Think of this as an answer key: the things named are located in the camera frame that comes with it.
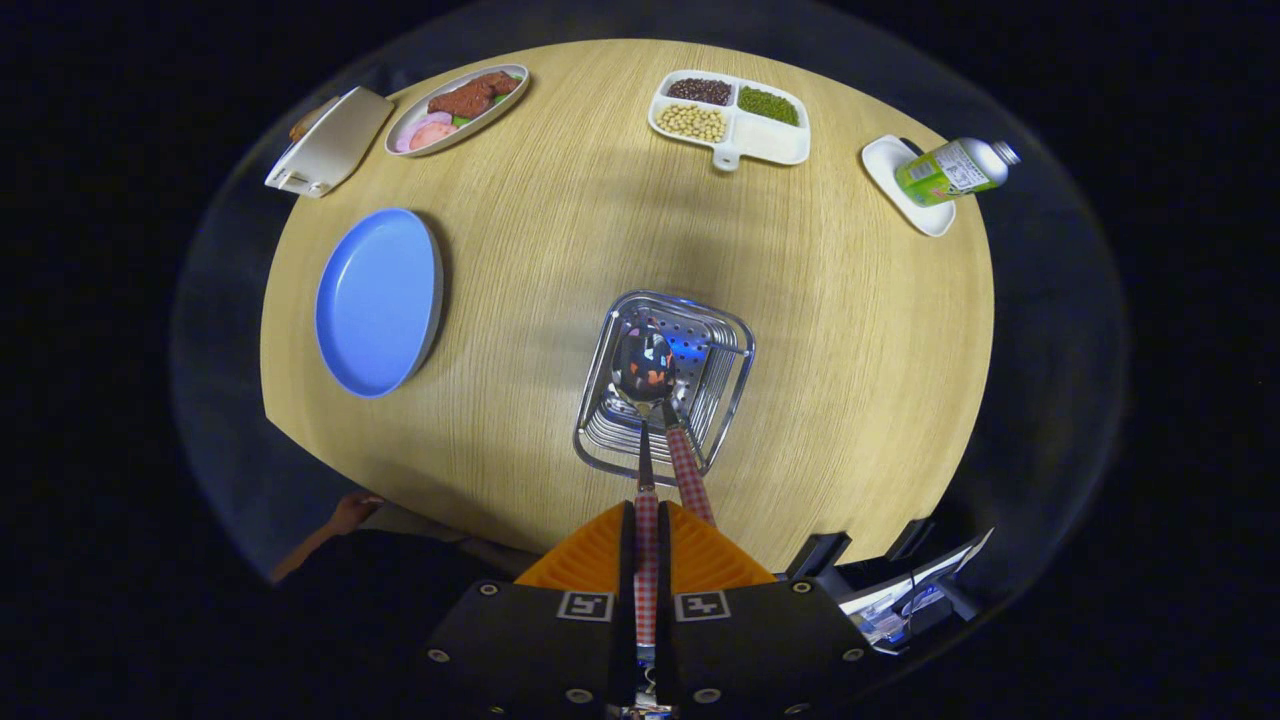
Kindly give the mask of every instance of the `metal spoon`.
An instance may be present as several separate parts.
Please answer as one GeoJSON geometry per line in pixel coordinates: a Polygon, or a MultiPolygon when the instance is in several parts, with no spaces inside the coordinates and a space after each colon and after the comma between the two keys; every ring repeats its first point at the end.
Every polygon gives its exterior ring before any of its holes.
{"type": "Polygon", "coordinates": [[[640,414],[640,471],[636,474],[636,646],[654,644],[658,614],[658,495],[649,451],[649,414],[667,404],[676,384],[671,346],[652,323],[640,320],[613,351],[613,389],[640,414]]]}
{"type": "Polygon", "coordinates": [[[653,456],[649,451],[649,414],[662,405],[676,386],[675,354],[662,332],[649,323],[636,323],[618,338],[613,351],[613,388],[640,414],[640,489],[653,488],[653,456]]]}

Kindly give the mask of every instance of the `white tray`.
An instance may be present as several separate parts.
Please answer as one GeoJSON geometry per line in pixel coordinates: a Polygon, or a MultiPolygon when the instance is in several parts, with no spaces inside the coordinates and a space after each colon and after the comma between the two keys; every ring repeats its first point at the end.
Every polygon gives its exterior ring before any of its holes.
{"type": "Polygon", "coordinates": [[[394,123],[392,123],[392,128],[387,131],[387,137],[383,140],[383,147],[387,150],[387,152],[396,155],[397,158],[417,158],[421,155],[430,155],[431,152],[439,152],[440,150],[444,150],[451,145],[457,145],[458,142],[462,142],[463,140],[480,132],[486,124],[497,120],[498,117],[506,113],[507,110],[511,110],[511,108],[525,95],[525,91],[529,90],[529,79],[530,79],[529,68],[526,68],[525,65],[516,65],[516,64],[493,65],[451,79],[449,82],[442,85],[440,87],[436,87],[431,92],[428,92],[421,100],[411,105],[410,109],[406,110],[403,115],[401,115],[394,123]],[[512,90],[511,94],[507,95],[507,97],[502,102],[498,102],[493,108],[489,108],[488,110],[481,113],[479,118],[475,118],[470,123],[458,128],[458,132],[442,137],[440,140],[436,140],[435,142],[425,147],[419,147],[417,150],[410,150],[408,152],[396,151],[396,138],[404,128],[416,123],[417,120],[422,119],[426,115],[428,104],[431,101],[433,97],[435,97],[436,95],[444,95],[445,92],[452,92],[480,76],[486,76],[489,73],[497,73],[497,72],[503,72],[507,73],[508,76],[520,76],[521,78],[520,85],[516,86],[516,90],[512,90]]]}
{"type": "Polygon", "coordinates": [[[321,197],[351,177],[396,105],[353,87],[289,146],[262,181],[268,187],[321,197]]]}
{"type": "Polygon", "coordinates": [[[904,163],[915,160],[919,155],[892,135],[877,137],[867,147],[863,147],[863,167],[879,186],[881,192],[888,196],[902,211],[902,215],[915,225],[915,229],[931,237],[940,237],[951,228],[956,219],[956,202],[947,200],[941,205],[920,208],[902,192],[893,179],[893,170],[904,163]]]}
{"type": "Polygon", "coordinates": [[[777,87],[771,87],[763,82],[755,82],[740,77],[708,73],[703,70],[676,70],[668,74],[662,78],[662,82],[658,85],[658,91],[653,94],[653,101],[649,102],[649,127],[652,127],[658,135],[664,135],[672,140],[710,147],[712,165],[718,170],[736,170],[739,158],[742,155],[759,158],[760,160],[768,160],[771,163],[778,163],[780,165],[799,165],[809,159],[809,110],[805,109],[804,102],[785,90],[778,90],[777,87]],[[712,102],[699,102],[696,100],[668,97],[667,88],[671,87],[673,82],[686,78],[718,79],[721,82],[727,82],[731,88],[728,105],[724,106],[712,102]],[[746,110],[739,109],[737,91],[744,85],[755,90],[771,92],[795,105],[796,113],[800,115],[800,126],[790,126],[783,122],[765,118],[764,115],[756,115],[755,113],[748,113],[746,110]],[[696,105],[709,110],[719,110],[721,114],[724,115],[724,140],[722,142],[707,142],[704,140],[685,137],[682,135],[676,135],[659,128],[658,114],[666,110],[669,105],[696,105]],[[771,147],[769,141],[774,141],[778,146],[771,147]]]}

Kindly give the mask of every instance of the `red checkered handle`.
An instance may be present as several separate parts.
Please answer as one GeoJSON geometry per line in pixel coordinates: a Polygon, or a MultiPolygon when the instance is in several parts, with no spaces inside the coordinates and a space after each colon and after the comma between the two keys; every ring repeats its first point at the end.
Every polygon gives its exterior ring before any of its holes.
{"type": "Polygon", "coordinates": [[[712,515],[712,502],[707,498],[707,488],[703,487],[703,474],[698,471],[698,459],[689,446],[689,436],[685,428],[671,425],[667,428],[667,448],[671,450],[671,465],[676,469],[676,484],[680,486],[680,502],[685,510],[692,511],[708,525],[716,527],[716,518],[712,515]]]}
{"type": "Polygon", "coordinates": [[[653,644],[658,629],[658,496],[636,493],[636,643],[653,644]]]}

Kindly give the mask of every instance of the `wood grain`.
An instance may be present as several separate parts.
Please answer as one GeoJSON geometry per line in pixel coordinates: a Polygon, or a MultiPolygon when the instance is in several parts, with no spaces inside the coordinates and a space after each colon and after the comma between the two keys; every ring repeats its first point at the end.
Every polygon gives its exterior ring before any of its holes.
{"type": "Polygon", "coordinates": [[[707,491],[721,529],[764,566],[785,569],[812,532],[847,530],[844,561],[878,556],[932,512],[986,380],[987,237],[973,197],[945,237],[916,232],[859,152],[886,133],[923,147],[943,138],[808,70],[649,40],[538,47],[428,78],[392,96],[384,132],[431,88],[498,63],[529,67],[532,85],[493,126],[419,159],[389,156],[379,136],[340,187],[298,200],[262,307],[268,418],[394,502],[545,551],[635,492],[579,460],[571,437],[604,311],[648,288],[755,332],[758,359],[707,491]],[[653,132],[649,99],[681,68],[804,100],[809,160],[744,158],[722,174],[709,149],[653,132]],[[389,206],[426,219],[448,284],[421,372],[369,401],[325,369],[315,295],[343,233],[389,206]]]}

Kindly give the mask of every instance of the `meat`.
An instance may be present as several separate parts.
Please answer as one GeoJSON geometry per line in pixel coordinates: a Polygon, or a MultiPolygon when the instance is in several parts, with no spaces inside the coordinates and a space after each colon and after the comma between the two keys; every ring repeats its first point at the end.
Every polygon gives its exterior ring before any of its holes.
{"type": "Polygon", "coordinates": [[[489,73],[486,76],[477,77],[472,82],[483,82],[493,88],[494,95],[506,95],[512,90],[516,90],[516,86],[520,85],[518,79],[508,76],[507,73],[489,73]]]}
{"type": "Polygon", "coordinates": [[[507,73],[489,73],[480,76],[457,90],[438,95],[426,104],[430,113],[448,113],[451,115],[474,120],[481,113],[493,108],[494,95],[506,95],[520,85],[520,81],[507,73]]]}
{"type": "Polygon", "coordinates": [[[462,87],[438,95],[426,104],[430,113],[448,113],[468,120],[493,106],[493,87],[475,79],[462,87]]]}
{"type": "Polygon", "coordinates": [[[420,127],[413,137],[408,141],[410,150],[417,150],[420,147],[426,147],[428,145],[435,142],[436,140],[448,137],[458,132],[458,128],[453,126],[445,126],[442,123],[426,123],[420,127]]]}

